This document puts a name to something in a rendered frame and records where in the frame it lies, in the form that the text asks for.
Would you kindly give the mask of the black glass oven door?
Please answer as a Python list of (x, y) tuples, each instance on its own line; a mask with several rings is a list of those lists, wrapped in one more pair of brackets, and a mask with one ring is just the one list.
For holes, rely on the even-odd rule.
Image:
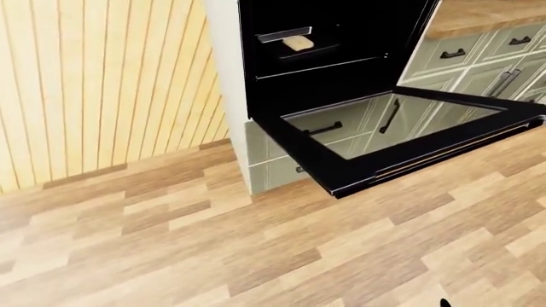
[(402, 86), (396, 86), (390, 92), (413, 99), (482, 107), (495, 111), (495, 114), (352, 159), (342, 158), (273, 112), (261, 112), (253, 118), (303, 171), (336, 199), (387, 182), (374, 181), (375, 176), (383, 171), (391, 171), (537, 119), (546, 125), (546, 106), (543, 104)]

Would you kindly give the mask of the green drawer below oven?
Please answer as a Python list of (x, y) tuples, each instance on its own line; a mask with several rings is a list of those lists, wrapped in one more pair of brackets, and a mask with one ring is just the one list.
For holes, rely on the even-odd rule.
[(245, 129), (252, 194), (309, 177), (255, 122), (246, 122)]

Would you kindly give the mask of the black built-in oven body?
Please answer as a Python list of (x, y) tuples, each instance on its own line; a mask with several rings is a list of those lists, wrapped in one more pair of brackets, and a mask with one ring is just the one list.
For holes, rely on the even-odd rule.
[[(286, 115), (390, 91), (440, 0), (238, 0), (250, 117)], [(298, 27), (330, 30), (331, 53), (278, 61), (258, 35)]]

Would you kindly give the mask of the white oven cabinet side panel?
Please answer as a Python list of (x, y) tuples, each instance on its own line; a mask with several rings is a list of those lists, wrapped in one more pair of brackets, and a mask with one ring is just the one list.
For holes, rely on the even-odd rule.
[(206, 17), (212, 39), (229, 138), (241, 174), (252, 188), (245, 124), (248, 122), (247, 98), (241, 48), (241, 29), (237, 0), (205, 0)]

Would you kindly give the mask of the green cabinet drawer front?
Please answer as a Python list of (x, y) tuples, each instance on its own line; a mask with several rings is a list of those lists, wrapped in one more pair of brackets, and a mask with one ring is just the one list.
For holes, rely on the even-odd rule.
[[(498, 30), (479, 56), (478, 63), (530, 52), (541, 37), (544, 27), (546, 27), (546, 24), (532, 24)], [(522, 39), (525, 36), (531, 38), (530, 43), (508, 45), (512, 38)]]
[[(434, 69), (446, 68), (450, 66), (459, 66), (470, 61), (475, 48), (480, 43), (482, 34), (467, 35), (459, 38), (445, 38), (439, 40), (426, 39), (422, 45), (422, 60), (419, 71), (432, 71)], [(460, 48), (466, 51), (466, 55), (441, 59), (440, 56), (444, 51), (454, 53)]]

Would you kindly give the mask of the wooden countertop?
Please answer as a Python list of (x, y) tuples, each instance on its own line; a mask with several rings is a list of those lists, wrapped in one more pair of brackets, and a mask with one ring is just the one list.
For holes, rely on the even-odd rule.
[(442, 0), (426, 38), (458, 38), (546, 22), (546, 0)]

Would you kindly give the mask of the tan bread loaf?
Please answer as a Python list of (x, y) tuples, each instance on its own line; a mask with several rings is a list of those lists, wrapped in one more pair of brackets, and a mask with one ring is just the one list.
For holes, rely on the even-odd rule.
[(314, 48), (314, 43), (303, 35), (284, 38), (282, 42), (295, 52)]

